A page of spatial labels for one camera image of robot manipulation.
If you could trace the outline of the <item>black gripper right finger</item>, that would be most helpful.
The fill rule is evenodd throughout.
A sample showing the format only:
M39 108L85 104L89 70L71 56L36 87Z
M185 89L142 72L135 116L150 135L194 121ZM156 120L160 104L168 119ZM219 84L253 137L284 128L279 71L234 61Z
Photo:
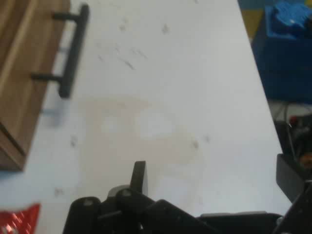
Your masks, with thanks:
M312 232L312 174L299 166L292 156L279 154L276 182L292 203L276 227L277 234Z

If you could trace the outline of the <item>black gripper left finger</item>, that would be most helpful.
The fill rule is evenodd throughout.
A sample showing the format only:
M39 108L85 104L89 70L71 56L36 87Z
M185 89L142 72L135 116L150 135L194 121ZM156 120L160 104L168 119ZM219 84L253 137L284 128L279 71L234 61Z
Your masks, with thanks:
M76 199L64 225L65 234L193 234L195 217L165 200L146 195L146 162L134 163L129 185L113 188L104 201Z

